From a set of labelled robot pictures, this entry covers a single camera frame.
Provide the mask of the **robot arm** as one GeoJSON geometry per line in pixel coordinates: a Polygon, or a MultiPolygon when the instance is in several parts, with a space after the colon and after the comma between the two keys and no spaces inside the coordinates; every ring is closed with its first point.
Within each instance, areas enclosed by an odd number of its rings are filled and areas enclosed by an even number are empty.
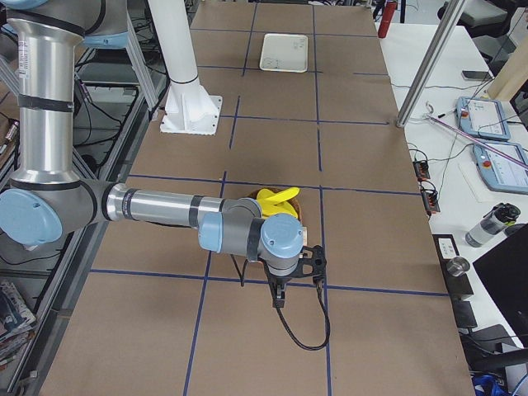
{"type": "Polygon", "coordinates": [[[124,1],[8,1],[18,37],[19,168],[1,195],[1,227],[38,246],[89,224],[129,219],[196,229],[202,248],[261,262],[276,305],[302,276],[300,222],[265,217],[253,199],[223,200],[133,189],[73,170],[74,52],[120,49],[129,41],[124,1]]]}

